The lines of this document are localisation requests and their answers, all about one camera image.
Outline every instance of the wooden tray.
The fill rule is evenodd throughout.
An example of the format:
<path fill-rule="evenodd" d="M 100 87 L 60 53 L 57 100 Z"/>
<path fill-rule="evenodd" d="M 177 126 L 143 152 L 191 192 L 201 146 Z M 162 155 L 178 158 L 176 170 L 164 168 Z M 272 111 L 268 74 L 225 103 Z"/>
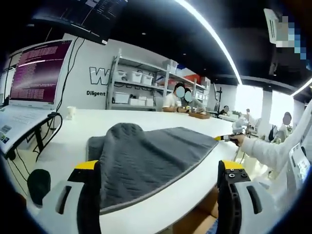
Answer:
<path fill-rule="evenodd" d="M 191 117 L 195 117 L 195 118 L 200 118 L 200 119 L 208 119 L 210 118 L 210 114 L 207 113 L 207 114 L 200 114 L 200 113 L 189 113 L 189 116 Z"/>

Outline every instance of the wall lettering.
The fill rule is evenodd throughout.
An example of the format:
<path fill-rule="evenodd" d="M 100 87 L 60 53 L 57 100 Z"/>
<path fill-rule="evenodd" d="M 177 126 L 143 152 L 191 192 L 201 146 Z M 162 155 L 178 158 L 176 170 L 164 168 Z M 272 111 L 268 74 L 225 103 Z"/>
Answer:
<path fill-rule="evenodd" d="M 105 96 L 105 93 L 104 92 L 96 92 L 96 91 L 93 91 L 93 90 L 88 90 L 87 91 L 87 95 L 88 96 Z"/>
<path fill-rule="evenodd" d="M 107 85 L 111 69 L 89 67 L 91 84 Z"/>

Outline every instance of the gray towel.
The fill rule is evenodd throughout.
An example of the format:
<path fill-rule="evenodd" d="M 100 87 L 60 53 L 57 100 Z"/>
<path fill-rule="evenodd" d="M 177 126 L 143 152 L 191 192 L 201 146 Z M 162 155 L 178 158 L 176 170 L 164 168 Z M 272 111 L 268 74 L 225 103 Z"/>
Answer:
<path fill-rule="evenodd" d="M 144 132 L 119 123 L 88 140 L 88 159 L 101 163 L 101 214 L 154 195 L 195 168 L 217 145 L 186 128 Z"/>

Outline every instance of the ceiling light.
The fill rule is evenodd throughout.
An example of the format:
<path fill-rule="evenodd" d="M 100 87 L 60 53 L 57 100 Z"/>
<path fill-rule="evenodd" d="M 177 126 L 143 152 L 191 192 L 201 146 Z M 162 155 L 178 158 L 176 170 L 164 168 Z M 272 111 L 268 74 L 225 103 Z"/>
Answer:
<path fill-rule="evenodd" d="M 304 90 L 309 84 L 312 83 L 312 78 L 308 80 L 307 83 L 305 83 L 301 88 L 299 88 L 296 92 L 291 94 L 291 97 L 295 96 L 296 94 L 299 94 L 302 90 Z"/>
<path fill-rule="evenodd" d="M 228 59 L 234 74 L 238 80 L 239 84 L 243 84 L 242 80 L 240 79 L 238 70 L 234 64 L 233 59 L 231 58 L 228 50 L 226 49 L 225 45 L 223 44 L 223 42 L 221 41 L 220 37 L 218 36 L 218 34 L 214 31 L 214 29 L 210 26 L 210 24 L 205 20 L 205 18 L 202 17 L 201 14 L 199 14 L 198 11 L 196 11 L 189 3 L 187 3 L 185 0 L 175 0 L 177 3 L 179 3 L 181 6 L 183 6 L 188 12 L 190 12 L 206 29 L 207 31 L 211 34 L 211 36 L 213 36 L 213 38 L 215 39 L 215 41 L 218 43 L 218 45 L 220 46 L 221 50 L 223 51 L 224 55 L 226 56 L 226 58 Z"/>

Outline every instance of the black ceiling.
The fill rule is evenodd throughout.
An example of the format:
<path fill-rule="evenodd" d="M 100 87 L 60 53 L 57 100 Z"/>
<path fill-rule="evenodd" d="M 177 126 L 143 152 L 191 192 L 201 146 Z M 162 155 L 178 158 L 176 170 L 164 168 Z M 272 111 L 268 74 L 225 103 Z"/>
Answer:
<path fill-rule="evenodd" d="M 265 0 L 189 0 L 214 28 L 228 49 L 242 76 L 265 78 L 300 87 L 312 72 L 293 48 L 279 48 L 269 42 L 264 8 Z M 48 25 L 28 26 L 12 51 L 46 40 L 60 39 L 64 31 Z M 186 9 L 174 0 L 129 0 L 111 34 L 112 39 L 148 49 L 176 60 L 190 70 L 209 77 L 215 83 L 236 85 L 227 78 L 234 72 L 210 33 Z M 269 75 L 272 58 L 277 69 Z M 293 90 L 259 80 L 243 79 L 247 85 Z M 309 89 L 296 96 L 301 101 L 312 97 Z"/>

